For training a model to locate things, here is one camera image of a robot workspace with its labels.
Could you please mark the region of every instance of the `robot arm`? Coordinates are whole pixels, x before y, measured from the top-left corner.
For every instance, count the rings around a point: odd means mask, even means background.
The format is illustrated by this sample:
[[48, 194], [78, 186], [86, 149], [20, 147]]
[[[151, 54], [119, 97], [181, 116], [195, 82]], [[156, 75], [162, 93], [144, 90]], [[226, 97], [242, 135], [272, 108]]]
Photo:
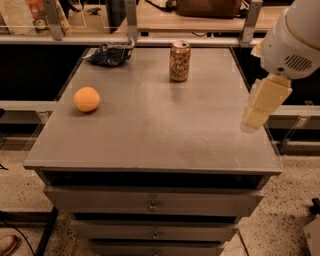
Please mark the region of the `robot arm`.
[[252, 86], [240, 126], [243, 132], [253, 133], [268, 120], [291, 94], [291, 80], [320, 67], [319, 10], [319, 0], [295, 0], [253, 49], [269, 76]]

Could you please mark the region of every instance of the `aluminum can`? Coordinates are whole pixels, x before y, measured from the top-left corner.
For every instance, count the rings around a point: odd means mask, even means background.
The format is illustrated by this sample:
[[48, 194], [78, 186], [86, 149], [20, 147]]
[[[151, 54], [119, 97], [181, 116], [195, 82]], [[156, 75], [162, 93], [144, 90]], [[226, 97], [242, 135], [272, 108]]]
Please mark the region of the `aluminum can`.
[[170, 79], [174, 81], [187, 80], [190, 68], [190, 55], [190, 43], [186, 41], [175, 41], [172, 44], [169, 61]]

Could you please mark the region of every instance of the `speckled floor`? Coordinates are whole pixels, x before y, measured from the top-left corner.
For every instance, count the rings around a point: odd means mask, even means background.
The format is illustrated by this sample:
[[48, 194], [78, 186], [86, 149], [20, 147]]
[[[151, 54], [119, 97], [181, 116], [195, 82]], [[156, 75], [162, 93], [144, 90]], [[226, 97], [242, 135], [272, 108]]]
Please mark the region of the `speckled floor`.
[[[43, 195], [43, 183], [22, 163], [28, 154], [25, 141], [9, 139], [0, 149], [0, 163], [9, 170], [0, 170], [1, 211], [50, 211]], [[250, 256], [310, 255], [303, 227], [315, 217], [310, 214], [311, 199], [320, 197], [320, 145], [316, 143], [288, 146], [281, 157], [284, 170], [265, 186], [265, 198], [250, 218], [243, 218], [240, 232]], [[59, 213], [46, 256], [92, 256], [85, 240], [77, 238], [69, 226], [70, 219]], [[44, 225], [17, 223], [35, 251]], [[32, 255], [22, 236], [0, 223], [0, 235], [14, 233], [20, 239], [12, 256]], [[225, 244], [222, 256], [247, 255], [239, 235]]]

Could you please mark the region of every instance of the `wire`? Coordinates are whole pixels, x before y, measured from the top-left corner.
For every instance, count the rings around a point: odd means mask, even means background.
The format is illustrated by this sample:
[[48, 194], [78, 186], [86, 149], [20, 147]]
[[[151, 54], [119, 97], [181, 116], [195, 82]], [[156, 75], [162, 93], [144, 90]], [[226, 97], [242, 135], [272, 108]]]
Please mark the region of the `wire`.
[[8, 222], [6, 222], [6, 221], [4, 221], [4, 220], [2, 220], [2, 219], [0, 219], [0, 221], [3, 222], [3, 223], [4, 223], [5, 225], [7, 225], [8, 227], [13, 228], [14, 230], [18, 231], [18, 232], [22, 235], [22, 237], [24, 238], [24, 240], [27, 242], [27, 244], [28, 244], [28, 246], [29, 246], [29, 248], [30, 248], [30, 250], [31, 250], [32, 255], [33, 255], [33, 256], [36, 255], [36, 254], [34, 253], [32, 247], [31, 247], [28, 239], [26, 238], [26, 236], [25, 236], [18, 228], [14, 227], [13, 225], [9, 224]]
[[243, 247], [244, 247], [247, 255], [250, 256], [250, 255], [249, 255], [249, 252], [248, 252], [248, 248], [247, 248], [246, 244], [244, 243], [243, 237], [242, 237], [242, 235], [241, 235], [241, 233], [240, 233], [240, 229], [238, 229], [238, 235], [239, 235], [239, 237], [240, 237], [240, 241], [241, 241], [241, 243], [242, 243], [242, 245], [243, 245]]

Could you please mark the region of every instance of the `ball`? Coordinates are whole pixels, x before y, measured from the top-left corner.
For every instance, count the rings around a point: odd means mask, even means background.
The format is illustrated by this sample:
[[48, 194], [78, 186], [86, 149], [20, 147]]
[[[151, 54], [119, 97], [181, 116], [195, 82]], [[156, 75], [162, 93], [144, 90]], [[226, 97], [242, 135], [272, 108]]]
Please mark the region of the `ball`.
[[90, 112], [100, 104], [99, 93], [92, 87], [83, 87], [73, 95], [73, 102], [83, 112]]

